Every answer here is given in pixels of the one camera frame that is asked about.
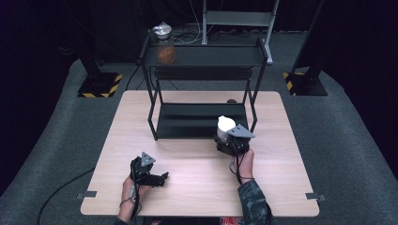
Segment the wooden table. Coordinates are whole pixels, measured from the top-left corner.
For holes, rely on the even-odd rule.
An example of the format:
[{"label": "wooden table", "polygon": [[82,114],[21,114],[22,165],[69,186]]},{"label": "wooden table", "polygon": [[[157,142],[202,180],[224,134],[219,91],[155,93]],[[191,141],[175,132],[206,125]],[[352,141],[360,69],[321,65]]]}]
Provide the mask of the wooden table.
[{"label": "wooden table", "polygon": [[[169,102],[221,103],[242,99],[243,92],[163,91]],[[216,150],[210,139],[160,139],[154,141],[147,114],[147,91],[127,91],[121,98],[99,162],[84,198],[85,215],[117,215],[122,183],[130,162],[143,151],[154,157],[151,173],[169,172],[164,187],[152,188],[142,201],[139,216],[240,217],[238,182],[229,171],[230,157]],[[253,175],[276,217],[315,217],[319,213],[310,180],[299,153],[281,97],[259,92],[255,105],[258,122],[250,145],[255,152]],[[247,106],[251,124],[250,105]],[[157,114],[153,121],[156,125]]]}]

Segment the black shelf tier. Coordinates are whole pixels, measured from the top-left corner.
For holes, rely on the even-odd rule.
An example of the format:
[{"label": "black shelf tier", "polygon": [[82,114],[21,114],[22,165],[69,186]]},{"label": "black shelf tier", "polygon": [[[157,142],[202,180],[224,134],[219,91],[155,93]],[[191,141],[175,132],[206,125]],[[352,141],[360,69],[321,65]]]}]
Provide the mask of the black shelf tier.
[{"label": "black shelf tier", "polygon": [[217,133],[220,116],[248,128],[245,106],[232,104],[163,103],[157,137],[163,139],[208,139]]}]

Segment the camouflage sleeve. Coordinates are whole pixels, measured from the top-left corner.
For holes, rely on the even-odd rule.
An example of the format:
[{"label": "camouflage sleeve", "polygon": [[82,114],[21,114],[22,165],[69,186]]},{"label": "camouflage sleeve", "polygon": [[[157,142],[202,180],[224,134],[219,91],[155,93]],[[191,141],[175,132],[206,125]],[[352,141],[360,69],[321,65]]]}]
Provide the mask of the camouflage sleeve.
[{"label": "camouflage sleeve", "polygon": [[129,225],[129,224],[117,217],[114,222],[114,225]]},{"label": "camouflage sleeve", "polygon": [[246,182],[237,189],[242,203],[243,219],[246,225],[269,224],[270,210],[266,196],[255,180]]}]

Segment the black curtain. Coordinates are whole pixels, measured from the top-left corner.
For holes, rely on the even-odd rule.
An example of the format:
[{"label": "black curtain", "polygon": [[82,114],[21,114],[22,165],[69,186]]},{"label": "black curtain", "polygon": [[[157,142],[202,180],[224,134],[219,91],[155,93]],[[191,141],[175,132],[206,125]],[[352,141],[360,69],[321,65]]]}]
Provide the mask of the black curtain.
[{"label": "black curtain", "polygon": [[145,0],[139,2],[142,7],[141,22],[146,28],[152,28],[161,22],[171,26],[195,23],[192,9],[197,19],[202,20],[203,4],[199,0]]},{"label": "black curtain", "polygon": [[322,0],[280,0],[274,31],[308,31]]},{"label": "black curtain", "polygon": [[69,0],[70,8],[96,60],[134,63],[146,35],[138,0]]},{"label": "black curtain", "polygon": [[298,68],[320,66],[344,88],[396,177],[397,11],[396,1],[325,0],[298,59]]},{"label": "black curtain", "polygon": [[45,129],[76,59],[54,1],[0,7],[0,195]]}]

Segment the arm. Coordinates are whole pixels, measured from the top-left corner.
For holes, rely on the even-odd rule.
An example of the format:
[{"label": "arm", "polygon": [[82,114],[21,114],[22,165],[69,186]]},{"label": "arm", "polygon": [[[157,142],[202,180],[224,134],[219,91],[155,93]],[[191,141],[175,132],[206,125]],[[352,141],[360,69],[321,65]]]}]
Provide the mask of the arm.
[{"label": "arm", "polygon": [[238,158],[242,185],[237,189],[245,224],[269,224],[271,212],[261,188],[253,178],[254,151],[250,149]]},{"label": "arm", "polygon": [[[119,214],[117,215],[117,220],[114,225],[123,225],[128,224],[132,217],[132,210],[134,208],[134,196],[130,197],[131,187],[133,187],[134,182],[128,176],[126,180],[123,182],[123,190],[121,197],[121,204]],[[145,194],[151,189],[151,186],[140,186],[138,194],[140,195],[140,201],[144,198]]]}]

